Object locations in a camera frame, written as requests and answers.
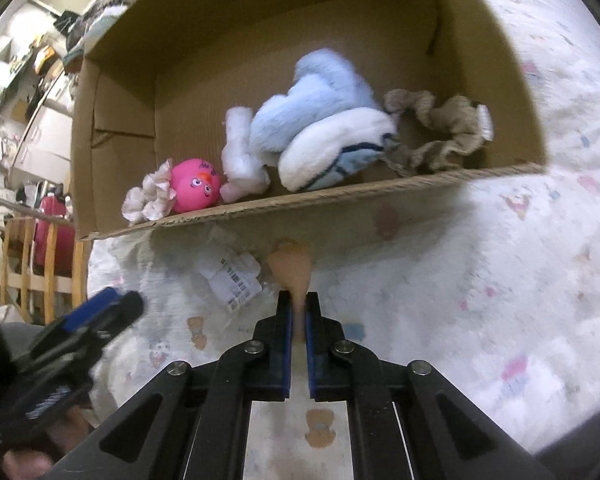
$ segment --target light blue plush toy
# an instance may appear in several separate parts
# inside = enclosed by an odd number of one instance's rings
[[[251,122],[250,150],[269,165],[310,124],[352,108],[379,109],[373,91],[353,65],[328,48],[315,50],[296,63],[294,85],[274,95]]]

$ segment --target bed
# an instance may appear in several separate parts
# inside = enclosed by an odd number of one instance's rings
[[[385,360],[430,361],[538,452],[600,412],[600,27],[581,0],[487,2],[547,132],[546,174],[221,227],[256,256],[282,237],[307,241],[310,289],[350,339]],[[190,255],[206,228],[94,243],[90,294],[114,285],[148,301],[95,371],[101,416],[168,362],[214,360],[273,312],[268,282],[234,316],[196,293]],[[346,407],[308,399],[296,365],[293,402],[253,408],[244,477],[350,478]]]

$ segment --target finger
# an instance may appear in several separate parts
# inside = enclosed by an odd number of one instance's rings
[[[35,480],[51,471],[53,465],[40,451],[7,451],[2,458],[2,470],[10,480]]]
[[[63,453],[69,453],[89,434],[89,423],[77,406],[46,429],[46,434]]]

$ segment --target silver bolt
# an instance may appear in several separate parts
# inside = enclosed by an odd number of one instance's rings
[[[348,339],[341,339],[340,341],[336,341],[333,345],[333,349],[338,354],[350,354],[355,347],[356,346]]]
[[[182,375],[189,369],[189,363],[186,361],[174,361],[167,366],[167,373],[173,376]]]
[[[411,363],[411,371],[416,375],[429,375],[431,373],[431,365],[426,361],[417,360]]]
[[[257,339],[252,339],[244,344],[244,351],[247,354],[259,354],[264,350],[264,343]]]

